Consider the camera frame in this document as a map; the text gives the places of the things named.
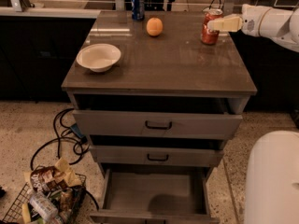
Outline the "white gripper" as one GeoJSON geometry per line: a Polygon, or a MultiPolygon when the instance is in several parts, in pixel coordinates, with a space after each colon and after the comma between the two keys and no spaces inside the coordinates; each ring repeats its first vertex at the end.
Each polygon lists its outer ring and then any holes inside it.
{"type": "Polygon", "coordinates": [[[231,14],[209,21],[207,28],[220,32],[237,32],[241,29],[245,35],[257,37],[259,35],[259,25],[262,16],[263,8],[261,6],[244,4],[242,6],[242,18],[239,15],[231,14]]]}

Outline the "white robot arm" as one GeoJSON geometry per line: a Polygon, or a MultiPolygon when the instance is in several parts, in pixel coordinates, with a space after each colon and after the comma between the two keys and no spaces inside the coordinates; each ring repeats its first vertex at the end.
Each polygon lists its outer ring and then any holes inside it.
{"type": "MultiPolygon", "coordinates": [[[[242,31],[299,51],[299,11],[244,4],[207,24],[222,32],[242,31]]],[[[276,131],[259,138],[249,155],[244,224],[299,224],[299,132],[276,131]]]]}

